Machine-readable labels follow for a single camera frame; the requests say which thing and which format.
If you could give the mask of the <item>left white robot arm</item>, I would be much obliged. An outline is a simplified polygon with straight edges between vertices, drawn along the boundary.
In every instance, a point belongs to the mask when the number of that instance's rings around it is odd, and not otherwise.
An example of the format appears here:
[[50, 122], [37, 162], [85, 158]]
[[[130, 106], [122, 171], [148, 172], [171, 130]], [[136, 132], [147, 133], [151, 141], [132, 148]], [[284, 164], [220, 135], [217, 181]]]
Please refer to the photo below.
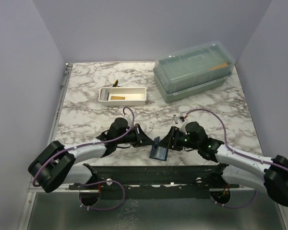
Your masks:
[[96, 171], [86, 161], [112, 154], [120, 144], [134, 148], [154, 144], [128, 117], [114, 120], [109, 130], [90, 142], [66, 147], [59, 141], [51, 142], [29, 165], [28, 172], [38, 186], [46, 193], [56, 190], [62, 184], [81, 184], [86, 189], [96, 186]]

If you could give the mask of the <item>blue card holder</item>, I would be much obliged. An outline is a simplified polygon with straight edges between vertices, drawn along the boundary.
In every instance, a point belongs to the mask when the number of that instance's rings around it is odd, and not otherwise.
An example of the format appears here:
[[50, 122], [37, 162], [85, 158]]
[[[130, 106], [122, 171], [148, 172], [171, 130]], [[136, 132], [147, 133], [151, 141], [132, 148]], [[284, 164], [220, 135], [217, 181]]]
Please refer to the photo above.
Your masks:
[[154, 145], [151, 148], [149, 158], [159, 161], [166, 161], [168, 157], [168, 149], [159, 147], [160, 137], [154, 138]]

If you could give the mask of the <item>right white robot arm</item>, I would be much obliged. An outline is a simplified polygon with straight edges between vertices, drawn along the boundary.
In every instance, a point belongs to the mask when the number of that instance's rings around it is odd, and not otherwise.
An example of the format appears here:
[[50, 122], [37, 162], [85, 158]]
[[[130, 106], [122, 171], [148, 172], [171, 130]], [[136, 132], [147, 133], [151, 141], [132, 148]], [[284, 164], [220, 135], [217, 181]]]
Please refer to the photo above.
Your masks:
[[158, 146], [176, 151], [194, 149], [202, 158], [216, 162], [220, 170], [211, 176], [215, 187], [243, 185], [288, 207], [288, 159], [284, 156], [271, 158], [239, 152], [221, 140], [210, 138], [197, 122], [185, 123], [182, 128], [171, 127]]

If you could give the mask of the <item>white rectangular tray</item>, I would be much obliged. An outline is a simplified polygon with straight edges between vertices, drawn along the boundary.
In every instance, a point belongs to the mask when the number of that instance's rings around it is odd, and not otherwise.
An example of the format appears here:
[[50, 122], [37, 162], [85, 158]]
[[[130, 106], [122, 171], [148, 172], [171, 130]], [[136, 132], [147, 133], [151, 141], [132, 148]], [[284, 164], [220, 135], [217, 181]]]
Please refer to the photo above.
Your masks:
[[98, 100], [103, 106], [145, 105], [145, 87], [103, 87], [99, 90]]

